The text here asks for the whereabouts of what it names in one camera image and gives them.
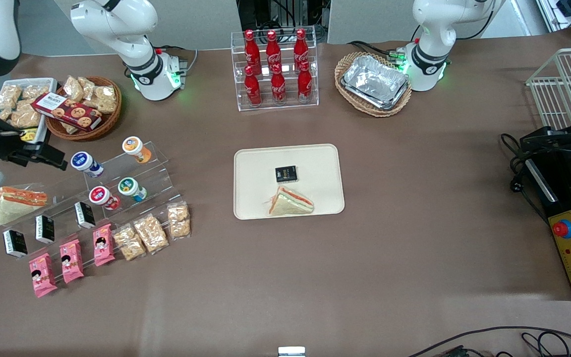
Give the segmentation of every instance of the sandwich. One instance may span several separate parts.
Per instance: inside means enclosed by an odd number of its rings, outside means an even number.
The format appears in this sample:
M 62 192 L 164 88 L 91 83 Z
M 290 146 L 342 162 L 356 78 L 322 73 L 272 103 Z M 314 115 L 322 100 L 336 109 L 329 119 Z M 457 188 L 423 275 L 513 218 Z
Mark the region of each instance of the sandwich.
M 304 215 L 312 213 L 314 204 L 302 194 L 280 185 L 277 194 L 272 197 L 272 206 L 268 214 L 278 215 Z
M 43 192 L 0 187 L 0 226 L 38 210 L 47 202 L 48 195 Z

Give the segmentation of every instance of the yogurt bottle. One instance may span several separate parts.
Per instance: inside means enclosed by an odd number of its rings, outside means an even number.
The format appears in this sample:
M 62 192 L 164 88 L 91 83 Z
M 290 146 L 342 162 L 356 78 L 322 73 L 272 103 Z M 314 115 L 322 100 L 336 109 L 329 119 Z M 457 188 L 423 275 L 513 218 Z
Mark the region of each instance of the yogurt bottle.
M 85 172 L 87 176 L 93 179 L 101 176 L 104 171 L 103 165 L 97 163 L 96 160 L 85 151 L 79 151 L 73 154 L 70 164 L 73 168 Z
M 89 201 L 110 211 L 115 210 L 120 205 L 120 197 L 111 194 L 105 186 L 94 187 L 89 192 Z
M 133 156 L 138 163 L 145 163 L 151 159 L 151 151 L 142 144 L 138 136 L 130 136 L 122 142 L 122 150 L 125 154 Z
M 133 177 L 125 177 L 118 183 L 118 192 L 125 196 L 131 196 L 136 202 L 147 198 L 147 189 L 138 184 Z

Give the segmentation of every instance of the table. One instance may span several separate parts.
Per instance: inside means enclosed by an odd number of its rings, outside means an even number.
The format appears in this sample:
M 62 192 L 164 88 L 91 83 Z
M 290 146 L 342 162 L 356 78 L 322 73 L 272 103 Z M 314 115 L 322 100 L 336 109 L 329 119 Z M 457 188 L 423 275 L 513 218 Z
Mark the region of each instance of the table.
M 571 290 L 553 240 L 509 191 L 510 154 L 499 144 L 502 132 L 539 126 L 524 81 L 563 47 L 571 30 L 459 41 L 436 88 L 413 93 L 388 119 L 356 111 L 334 88 L 335 64 L 355 50 L 347 45 L 319 47 L 320 106 L 254 113 L 236 110 L 226 51 L 202 52 L 186 90 L 163 102 L 136 92 L 118 56 L 24 56 L 13 77 L 118 83 L 122 122 L 109 136 L 52 144 L 107 160 L 126 136 L 153 140 L 191 203 L 193 237 L 91 268 L 41 299 L 27 265 L 0 241 L 0 356 L 274 356 L 278 346 L 302 345 L 311 357 L 402 357 L 494 325 L 571 332 Z M 233 216 L 236 151 L 322 143 L 339 151 L 341 214 Z M 8 184 L 74 174 L 0 169 Z M 459 342 L 495 353 L 525 348 L 515 332 Z

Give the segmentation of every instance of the black package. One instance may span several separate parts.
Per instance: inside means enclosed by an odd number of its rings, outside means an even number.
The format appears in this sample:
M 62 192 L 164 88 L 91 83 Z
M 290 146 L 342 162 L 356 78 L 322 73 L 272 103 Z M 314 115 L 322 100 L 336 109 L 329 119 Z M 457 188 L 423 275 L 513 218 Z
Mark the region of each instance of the black package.
M 6 243 L 6 254 L 21 258 L 28 254 L 25 246 L 23 234 L 10 229 L 4 232 L 4 242 Z
M 87 229 L 92 229 L 96 225 L 94 221 L 94 212 L 91 212 L 91 207 L 82 202 L 74 204 L 76 209 L 76 221 L 79 226 Z
M 46 216 L 35 217 L 36 221 L 36 240 L 50 244 L 54 242 L 54 220 Z
M 278 167 L 275 169 L 277 175 L 277 183 L 286 183 L 297 181 L 296 166 Z

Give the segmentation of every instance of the red bottle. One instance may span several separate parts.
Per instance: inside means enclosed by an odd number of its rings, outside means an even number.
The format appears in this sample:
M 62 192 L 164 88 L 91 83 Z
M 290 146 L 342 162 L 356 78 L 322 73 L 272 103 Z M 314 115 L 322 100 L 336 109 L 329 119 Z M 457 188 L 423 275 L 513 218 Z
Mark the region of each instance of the red bottle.
M 248 95 L 248 101 L 250 106 L 257 108 L 261 105 L 261 92 L 259 90 L 259 81 L 257 77 L 254 76 L 252 67 L 247 65 L 245 67 L 246 78 L 244 84 L 246 86 L 246 94 Z
M 261 58 L 259 57 L 259 47 L 257 46 L 257 43 L 254 42 L 254 34 L 251 29 L 245 31 L 244 38 L 246 40 L 246 61 L 248 62 L 248 65 L 252 67 L 252 74 L 260 75 Z
M 279 73 L 281 73 L 281 48 L 277 45 L 277 33 L 274 30 L 268 30 L 266 56 L 268 57 L 268 68 L 270 72 L 274 73 L 272 70 L 279 64 Z
M 299 102 L 307 104 L 312 98 L 312 75 L 310 74 L 310 63 L 303 61 L 299 64 Z
M 272 79 L 272 101 L 276 106 L 283 106 L 286 103 L 286 79 L 281 74 L 281 63 L 276 63 L 271 67 Z
M 296 43 L 294 44 L 294 71 L 299 73 L 302 62 L 308 61 L 308 43 L 305 42 L 305 30 L 296 31 Z

